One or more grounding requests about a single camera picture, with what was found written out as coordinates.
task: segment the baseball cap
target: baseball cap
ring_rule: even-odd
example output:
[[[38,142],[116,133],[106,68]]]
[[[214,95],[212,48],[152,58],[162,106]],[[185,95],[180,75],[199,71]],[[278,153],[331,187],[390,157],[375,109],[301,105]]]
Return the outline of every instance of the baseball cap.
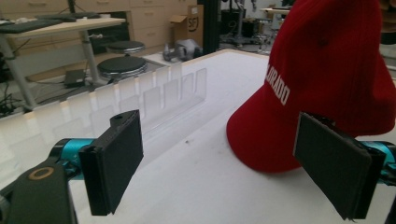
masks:
[[[381,24],[378,1],[297,0],[263,85],[228,120],[235,156],[265,173],[300,167],[292,151],[301,111],[353,137],[392,130],[396,91],[379,54]]]

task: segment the cap brim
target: cap brim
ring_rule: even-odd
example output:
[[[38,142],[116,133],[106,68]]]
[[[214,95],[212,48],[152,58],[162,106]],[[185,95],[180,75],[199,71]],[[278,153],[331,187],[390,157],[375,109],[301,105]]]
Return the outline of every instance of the cap brim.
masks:
[[[280,173],[300,167],[292,155],[298,117],[281,118],[264,101],[261,87],[231,115],[227,123],[231,149],[257,171]]]

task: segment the wooden cabinet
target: wooden cabinet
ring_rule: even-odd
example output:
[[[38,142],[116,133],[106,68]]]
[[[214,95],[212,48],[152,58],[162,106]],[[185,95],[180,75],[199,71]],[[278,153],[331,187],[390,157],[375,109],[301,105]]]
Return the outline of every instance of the wooden cabinet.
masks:
[[[187,6],[196,4],[196,0],[168,0],[166,11],[169,17],[172,15],[187,15]]]
[[[125,11],[130,8],[128,0],[84,0],[77,1],[77,5],[86,11],[94,12]]]
[[[67,1],[60,0],[1,0],[4,14],[18,12],[61,12],[67,8]]]
[[[130,0],[131,7],[163,7],[164,0]]]
[[[145,53],[162,50],[170,40],[164,0],[130,0],[134,40],[146,45]]]

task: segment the desk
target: desk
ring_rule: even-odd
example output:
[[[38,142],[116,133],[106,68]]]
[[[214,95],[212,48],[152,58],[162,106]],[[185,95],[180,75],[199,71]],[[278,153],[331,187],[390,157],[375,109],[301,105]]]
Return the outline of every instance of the desk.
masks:
[[[230,49],[184,62],[184,76],[207,69],[205,100],[144,134],[145,157],[114,216],[92,217],[83,183],[72,181],[79,223],[345,224],[304,169],[260,174],[248,169],[228,146],[226,122],[262,85],[267,64],[266,56]],[[64,111],[71,106],[61,104]],[[9,128],[0,122],[0,131],[20,130],[16,126],[21,120],[8,121]],[[394,139],[396,130],[366,140]],[[0,146],[5,142],[0,139]],[[0,147],[0,155],[5,148]],[[368,217],[358,222],[384,223],[395,193],[394,187],[378,185]]]
[[[0,47],[5,55],[7,65],[26,101],[26,107],[32,109],[37,106],[25,80],[25,77],[29,75],[87,59],[90,66],[92,81],[96,82],[98,80],[98,71],[87,30],[117,25],[122,22],[124,22],[124,19],[114,18],[78,20],[77,22],[64,22],[22,34],[0,34]],[[7,38],[28,39],[45,35],[61,35],[65,32],[80,32],[82,45],[16,57],[7,42]]]
[[[279,17],[277,15],[286,16],[289,14],[290,9],[279,9],[279,8],[266,7],[266,8],[260,8],[260,11],[274,14],[272,29],[278,30],[280,28],[281,21],[279,21]]]

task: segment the chair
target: chair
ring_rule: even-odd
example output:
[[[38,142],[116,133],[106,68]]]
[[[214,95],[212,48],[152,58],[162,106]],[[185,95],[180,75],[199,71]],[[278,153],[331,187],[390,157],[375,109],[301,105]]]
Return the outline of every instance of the chair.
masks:
[[[107,52],[124,54],[124,57],[111,58],[97,65],[100,76],[110,80],[121,80],[127,77],[137,77],[147,69],[147,62],[143,58],[130,54],[145,49],[145,45],[138,41],[118,41],[106,47]]]

